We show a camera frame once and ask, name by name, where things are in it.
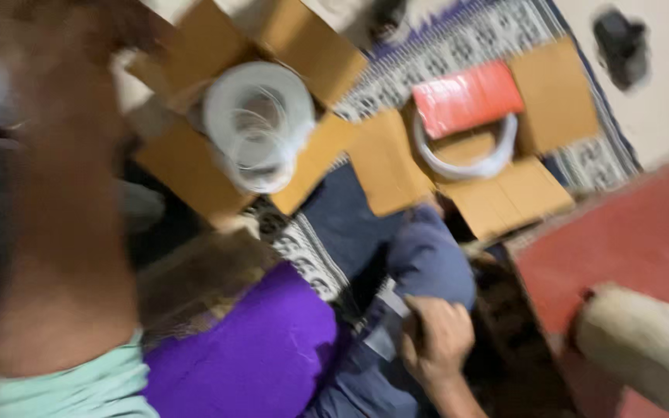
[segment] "open cardboard box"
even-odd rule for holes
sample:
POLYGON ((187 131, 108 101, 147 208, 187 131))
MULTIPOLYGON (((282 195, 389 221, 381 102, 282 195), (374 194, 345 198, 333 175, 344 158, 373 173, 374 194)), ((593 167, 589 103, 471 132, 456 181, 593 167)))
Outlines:
MULTIPOLYGON (((199 86, 238 63, 264 57, 296 71, 326 109, 298 157, 290 184, 270 196, 284 214, 292 214, 334 159, 347 152, 374 214, 392 214, 440 190, 456 203, 477 238, 497 236, 573 204, 536 156, 598 131, 575 47, 570 39, 561 39, 508 61, 526 107, 514 163, 490 180, 445 182, 424 169, 412 152, 409 117, 383 111, 353 124, 331 112, 366 60, 300 0, 276 0, 254 41, 213 0, 200 0, 178 29, 180 36, 167 45, 164 56, 139 56, 129 67, 169 108, 184 113, 199 97, 199 86)), ((493 143, 489 132, 480 132, 449 141, 438 154, 465 163, 493 143)), ((135 159, 215 226, 255 197, 231 184, 216 166, 208 139, 186 120, 151 140, 135 159)))

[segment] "mint green shirt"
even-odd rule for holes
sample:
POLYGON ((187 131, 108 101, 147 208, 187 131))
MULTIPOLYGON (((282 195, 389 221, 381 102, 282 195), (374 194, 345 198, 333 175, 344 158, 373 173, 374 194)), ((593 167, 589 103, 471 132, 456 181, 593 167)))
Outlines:
POLYGON ((149 372, 140 341, 136 331, 128 344, 73 369, 0 379, 0 418, 158 418, 138 394, 149 372))

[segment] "red plastic bag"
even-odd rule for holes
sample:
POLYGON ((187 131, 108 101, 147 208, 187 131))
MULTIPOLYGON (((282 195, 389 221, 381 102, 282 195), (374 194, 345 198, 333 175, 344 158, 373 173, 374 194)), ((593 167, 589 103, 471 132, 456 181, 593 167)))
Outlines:
POLYGON ((503 61, 423 82, 412 89, 425 131, 432 139, 478 127, 525 109, 503 61))

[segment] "patterned rug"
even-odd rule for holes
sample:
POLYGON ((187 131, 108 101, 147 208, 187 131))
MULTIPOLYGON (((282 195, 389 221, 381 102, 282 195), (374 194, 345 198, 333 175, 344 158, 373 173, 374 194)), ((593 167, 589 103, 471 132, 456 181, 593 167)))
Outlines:
MULTIPOLYGON (((434 7, 436 1, 441 2, 414 2, 438 10, 415 11, 408 7, 404 21, 407 27, 399 28, 397 39, 375 45, 367 71, 335 108, 340 117, 361 120, 379 109, 398 108, 418 82, 522 53, 570 32, 556 6, 547 0, 442 0, 441 7, 434 7)), ((581 59, 598 110, 601 134, 557 150, 545 158, 544 164, 570 191, 611 190, 636 176, 639 167, 592 75, 590 63, 582 55, 581 59)), ((292 219, 278 214, 265 201, 252 209, 263 237, 273 242, 283 258, 293 261, 321 298, 328 301, 345 294, 371 269, 369 262, 377 256, 377 249, 398 228, 395 219, 399 214, 382 219, 368 217, 367 203, 351 171, 347 158, 338 161, 320 186, 323 190, 292 219), (357 227, 343 232, 343 226, 350 223, 357 227)))

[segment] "leg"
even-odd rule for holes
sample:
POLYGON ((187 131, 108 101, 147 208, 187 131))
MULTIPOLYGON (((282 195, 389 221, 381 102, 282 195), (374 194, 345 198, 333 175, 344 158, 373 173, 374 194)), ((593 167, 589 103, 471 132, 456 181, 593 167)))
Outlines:
MULTIPOLYGON (((473 306, 475 289, 466 256, 432 207, 421 205, 412 211, 410 221, 392 243, 387 269, 398 283, 397 295, 434 296, 463 303, 468 309, 473 306)), ((393 331, 393 326, 386 323, 401 323, 401 317, 395 315, 383 300, 373 302, 367 328, 358 336, 333 382, 304 416, 414 418, 432 411, 401 358, 385 358, 367 345, 367 338, 379 327, 393 331)))

